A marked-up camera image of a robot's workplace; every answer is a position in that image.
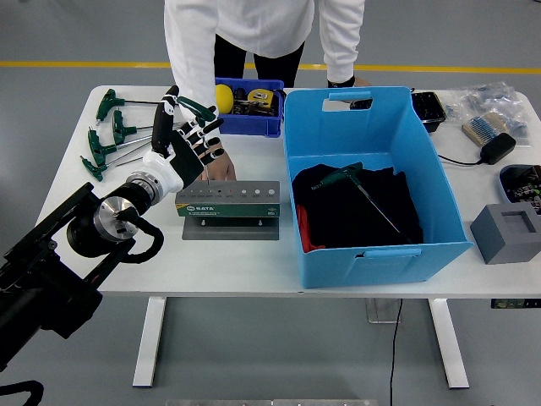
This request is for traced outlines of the person's right hand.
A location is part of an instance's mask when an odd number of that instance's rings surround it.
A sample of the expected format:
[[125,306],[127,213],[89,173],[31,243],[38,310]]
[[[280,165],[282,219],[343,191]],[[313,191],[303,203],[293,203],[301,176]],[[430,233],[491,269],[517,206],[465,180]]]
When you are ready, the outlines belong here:
[[206,166],[206,176],[209,180],[236,181],[237,175],[232,159],[225,150],[221,150],[222,153]]

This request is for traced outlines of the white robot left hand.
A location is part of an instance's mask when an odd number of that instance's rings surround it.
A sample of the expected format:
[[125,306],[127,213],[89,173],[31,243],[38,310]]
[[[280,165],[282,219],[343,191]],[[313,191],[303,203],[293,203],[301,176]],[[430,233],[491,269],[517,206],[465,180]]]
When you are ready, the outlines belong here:
[[[187,108],[194,119],[180,129],[173,128],[175,107]],[[206,136],[223,124],[217,113],[208,107],[179,95],[172,86],[158,102],[151,134],[151,150],[143,155],[141,172],[151,186],[156,188],[155,197],[178,192],[191,185],[205,166],[214,161],[221,148],[210,148],[220,140]]]

